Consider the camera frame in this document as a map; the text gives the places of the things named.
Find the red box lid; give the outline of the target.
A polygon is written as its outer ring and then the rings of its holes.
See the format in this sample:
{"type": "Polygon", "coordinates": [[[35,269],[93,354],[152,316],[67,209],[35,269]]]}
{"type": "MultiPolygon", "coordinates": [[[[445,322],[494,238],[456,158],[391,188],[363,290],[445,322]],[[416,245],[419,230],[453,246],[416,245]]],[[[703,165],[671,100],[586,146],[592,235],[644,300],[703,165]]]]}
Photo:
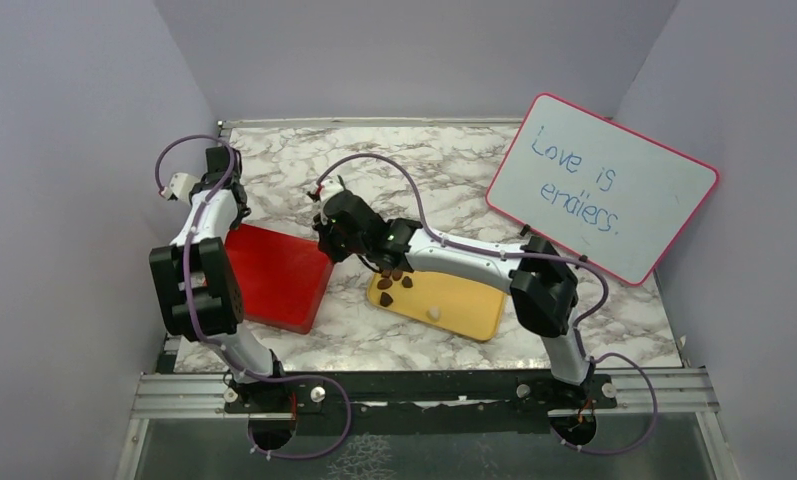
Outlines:
{"type": "Polygon", "coordinates": [[[224,245],[243,295],[244,318],[308,334],[333,271],[317,243],[242,225],[224,245]]]}

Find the red compartment box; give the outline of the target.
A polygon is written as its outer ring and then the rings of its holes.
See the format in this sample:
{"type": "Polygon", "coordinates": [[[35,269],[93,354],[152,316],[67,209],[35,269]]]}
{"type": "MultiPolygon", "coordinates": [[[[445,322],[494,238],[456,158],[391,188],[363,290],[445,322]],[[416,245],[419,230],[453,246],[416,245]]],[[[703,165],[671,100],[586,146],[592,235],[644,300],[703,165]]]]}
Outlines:
{"type": "Polygon", "coordinates": [[[237,273],[244,297],[245,319],[306,335],[333,271],[329,262],[247,267],[237,273]]]}

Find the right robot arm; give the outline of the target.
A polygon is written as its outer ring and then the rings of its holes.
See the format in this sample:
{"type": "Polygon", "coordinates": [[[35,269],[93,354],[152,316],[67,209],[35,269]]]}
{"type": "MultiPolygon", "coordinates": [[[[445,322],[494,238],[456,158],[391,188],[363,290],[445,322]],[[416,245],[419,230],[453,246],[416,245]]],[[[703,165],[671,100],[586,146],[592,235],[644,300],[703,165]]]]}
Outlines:
{"type": "Polygon", "coordinates": [[[508,294],[518,322],[549,356],[553,398],[574,407],[590,395],[592,369],[574,330],[577,278],[548,241],[496,246],[429,233],[416,220],[384,219],[343,187],[322,186],[310,197],[318,248],[331,262],[357,256],[380,271],[446,274],[508,294]]]}

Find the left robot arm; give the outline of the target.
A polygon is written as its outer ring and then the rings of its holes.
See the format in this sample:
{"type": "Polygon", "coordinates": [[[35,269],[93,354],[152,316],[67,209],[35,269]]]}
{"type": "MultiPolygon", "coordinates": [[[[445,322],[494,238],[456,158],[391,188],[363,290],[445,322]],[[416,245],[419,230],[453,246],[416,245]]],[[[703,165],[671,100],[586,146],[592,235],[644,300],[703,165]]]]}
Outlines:
{"type": "Polygon", "coordinates": [[[200,176],[155,178],[159,195],[186,203],[179,233],[149,254],[153,283],[167,332],[200,343],[226,365],[235,382],[272,411],[287,401],[288,384],[275,353],[244,326],[244,297],[225,241],[250,213],[240,183],[241,155],[225,141],[206,150],[200,176]]]}

